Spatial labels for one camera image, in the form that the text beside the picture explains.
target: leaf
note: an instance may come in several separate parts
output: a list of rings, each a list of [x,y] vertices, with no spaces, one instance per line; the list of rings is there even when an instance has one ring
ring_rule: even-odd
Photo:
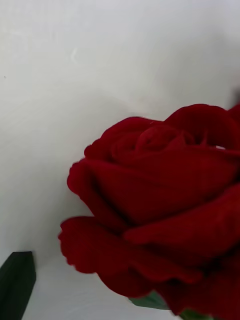
[[[170,310],[163,298],[152,291],[150,294],[143,296],[141,298],[128,298],[135,306],[154,308],[161,310]]]
[[[35,281],[32,252],[13,252],[0,268],[1,320],[22,319]]]
[[[180,317],[183,320],[214,320],[210,315],[199,314],[194,310],[186,309],[181,314]]]

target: rose petal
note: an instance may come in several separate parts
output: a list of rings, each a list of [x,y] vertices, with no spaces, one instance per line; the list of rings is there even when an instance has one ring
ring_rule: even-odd
[[[78,271],[112,275],[128,269],[132,246],[104,229],[94,217],[70,218],[61,229],[62,254]]]
[[[209,262],[240,241],[240,184],[195,209],[129,229],[124,238],[136,245],[158,245],[183,266]]]
[[[212,315],[224,320],[236,320],[240,314],[240,250],[230,257],[223,257],[218,269],[214,269],[200,283],[161,283],[155,286],[167,305],[176,314],[185,308],[200,314]]]
[[[230,117],[237,123],[240,128],[240,104],[235,105],[233,108],[228,110]]]
[[[84,155],[89,160],[111,161],[111,147],[114,142],[128,133],[142,132],[161,123],[161,121],[146,119],[142,117],[129,117],[107,129],[100,139],[86,147]]]
[[[198,143],[207,131],[207,142],[226,149],[240,149],[240,129],[231,113],[218,106],[194,104],[180,108],[164,123],[193,135]]]
[[[115,278],[135,270],[147,281],[167,281],[171,278],[186,283],[196,283],[202,273],[185,268],[164,257],[133,246],[110,233],[94,217],[73,217],[61,224],[58,236],[62,254],[70,265],[83,273],[97,272],[102,278]]]
[[[133,116],[114,124],[107,129],[101,137],[105,138],[106,136],[112,137],[119,133],[145,131],[146,129],[161,123],[162,121],[147,119],[140,116]]]
[[[216,196],[235,179],[239,159],[223,150],[189,147],[140,156],[131,168],[102,161],[88,165],[104,197],[142,225]]]
[[[146,296],[154,286],[149,280],[131,269],[113,275],[98,275],[109,289],[129,298]]]
[[[93,215],[103,225],[117,233],[121,233],[129,227],[127,222],[100,195],[95,177],[89,170],[85,159],[72,165],[67,185],[86,203]]]

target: dark green leaf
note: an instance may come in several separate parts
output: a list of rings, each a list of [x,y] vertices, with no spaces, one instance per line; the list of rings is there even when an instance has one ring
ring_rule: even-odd
[[[180,317],[183,320],[214,320],[214,318],[210,315],[199,314],[191,309],[184,310]]]
[[[154,308],[161,310],[169,310],[166,302],[163,298],[152,291],[149,295],[143,296],[141,298],[128,298],[135,306],[146,307],[146,308]]]
[[[36,271],[32,252],[13,252],[0,268],[0,319],[21,320]]]

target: red petal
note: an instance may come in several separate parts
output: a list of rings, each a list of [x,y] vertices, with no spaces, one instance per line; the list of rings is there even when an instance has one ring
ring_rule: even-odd
[[[85,159],[72,165],[67,185],[86,203],[93,215],[103,225],[116,232],[122,232],[128,228],[124,219],[100,196],[95,177],[91,174]]]
[[[140,225],[204,203],[231,184],[239,168],[238,158],[200,147],[140,156],[128,163],[131,169],[88,164],[104,197]]]
[[[193,210],[129,229],[124,238],[138,245],[156,244],[160,252],[164,251],[172,259],[177,258],[183,266],[199,265],[239,243],[239,213],[240,184],[237,184],[216,200]]]
[[[70,218],[61,229],[62,254],[78,271],[112,275],[128,269],[131,245],[104,229],[94,217]]]
[[[126,118],[107,129],[102,138],[112,137],[119,133],[128,133],[134,131],[145,131],[146,129],[161,124],[162,121],[147,119],[139,116]]]
[[[238,127],[240,128],[240,104],[237,104],[233,108],[228,110],[228,114],[234,121],[236,121]]]
[[[186,106],[174,112],[164,123],[189,132],[198,142],[207,131],[209,145],[240,149],[238,125],[230,117],[229,112],[218,106],[207,104]]]
[[[146,296],[154,286],[153,283],[134,270],[113,275],[99,274],[99,277],[109,289],[129,298]]]
[[[128,270],[136,270],[148,279],[147,283],[171,278],[195,283],[202,278],[198,270],[183,268],[115,236],[99,225],[94,217],[73,217],[64,221],[61,228],[62,254],[80,272],[97,272],[107,279],[115,278],[117,274],[130,277],[132,273]]]
[[[194,285],[161,283],[155,289],[177,315],[185,308],[224,320],[239,319],[240,314],[240,250],[222,258],[203,281]]]
[[[142,117],[129,117],[107,129],[100,139],[86,147],[85,157],[90,160],[111,160],[111,147],[114,142],[127,133],[142,132],[149,127],[155,126],[161,121],[146,119]]]

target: green leaf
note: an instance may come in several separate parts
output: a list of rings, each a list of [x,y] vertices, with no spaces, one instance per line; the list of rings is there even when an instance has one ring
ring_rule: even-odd
[[[36,281],[33,253],[13,252],[0,268],[0,319],[23,317]]]
[[[214,320],[214,318],[210,315],[203,315],[195,312],[194,310],[191,309],[186,309],[184,310],[181,314],[180,317],[183,320]]]
[[[163,298],[155,291],[141,298],[128,298],[135,306],[169,310]]]

